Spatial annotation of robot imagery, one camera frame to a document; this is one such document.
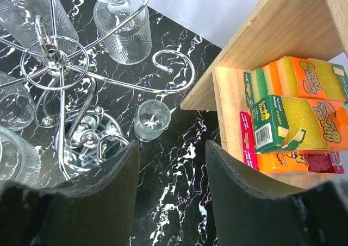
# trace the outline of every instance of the white wall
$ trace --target white wall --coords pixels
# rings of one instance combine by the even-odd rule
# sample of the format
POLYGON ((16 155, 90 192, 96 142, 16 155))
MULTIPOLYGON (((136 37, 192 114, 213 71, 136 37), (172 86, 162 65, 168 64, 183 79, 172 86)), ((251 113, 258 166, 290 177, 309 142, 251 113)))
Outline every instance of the white wall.
MULTIPOLYGON (((259 0, 150 0, 149 6, 223 48, 259 0)), ((332 60, 348 71, 343 53, 332 60)), ((340 153, 348 179, 348 152, 340 153)))

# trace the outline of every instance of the wooden board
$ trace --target wooden board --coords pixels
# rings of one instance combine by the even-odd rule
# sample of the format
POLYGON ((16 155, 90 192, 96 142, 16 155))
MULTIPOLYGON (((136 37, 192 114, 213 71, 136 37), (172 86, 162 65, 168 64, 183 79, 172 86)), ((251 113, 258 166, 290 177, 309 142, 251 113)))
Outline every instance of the wooden board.
MULTIPOLYGON (((243 161, 243 147, 239 112, 248 111, 244 94, 244 71, 216 67, 213 72, 222 148, 240 161, 243 161)), ((300 188, 309 188, 332 178, 332 175, 329 174, 277 174, 270 176, 300 188)))
POLYGON ((348 0, 326 0, 345 53, 348 53, 348 0))
POLYGON ((260 0, 181 108, 216 109, 212 97, 216 66, 253 70, 284 55, 329 60, 343 50, 325 0, 260 0))

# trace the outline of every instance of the yellow sponge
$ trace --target yellow sponge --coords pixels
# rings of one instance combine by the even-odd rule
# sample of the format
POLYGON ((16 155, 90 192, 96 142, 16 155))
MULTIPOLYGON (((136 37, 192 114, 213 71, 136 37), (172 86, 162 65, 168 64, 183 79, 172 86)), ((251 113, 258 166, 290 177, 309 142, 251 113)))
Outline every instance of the yellow sponge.
POLYGON ((277 61, 278 75, 284 96, 297 97, 299 89, 297 87, 296 74, 291 57, 283 57, 277 61))
POLYGON ((335 74, 332 63, 322 60, 311 60, 311 63, 315 66, 326 98, 345 100, 343 88, 335 74))
POLYGON ((283 141, 289 143, 300 129, 306 130, 300 149, 327 149, 328 144, 322 139, 321 129, 308 100, 302 98, 282 97, 290 131, 283 141))

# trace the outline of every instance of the red sponge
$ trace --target red sponge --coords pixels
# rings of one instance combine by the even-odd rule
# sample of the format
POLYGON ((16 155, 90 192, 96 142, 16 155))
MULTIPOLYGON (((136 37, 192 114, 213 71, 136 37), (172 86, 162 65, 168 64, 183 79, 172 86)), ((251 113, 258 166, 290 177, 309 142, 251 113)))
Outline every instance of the red sponge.
POLYGON ((328 154, 305 154, 308 162, 308 171, 316 173, 335 173, 328 154))

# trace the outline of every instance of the barcode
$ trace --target barcode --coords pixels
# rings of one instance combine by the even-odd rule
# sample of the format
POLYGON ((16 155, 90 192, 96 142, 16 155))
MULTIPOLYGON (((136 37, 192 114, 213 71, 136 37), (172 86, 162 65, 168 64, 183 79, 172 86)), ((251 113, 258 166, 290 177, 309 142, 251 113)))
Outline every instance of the barcode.
POLYGON ((256 148, 273 142, 271 123, 268 123, 255 131, 256 148))

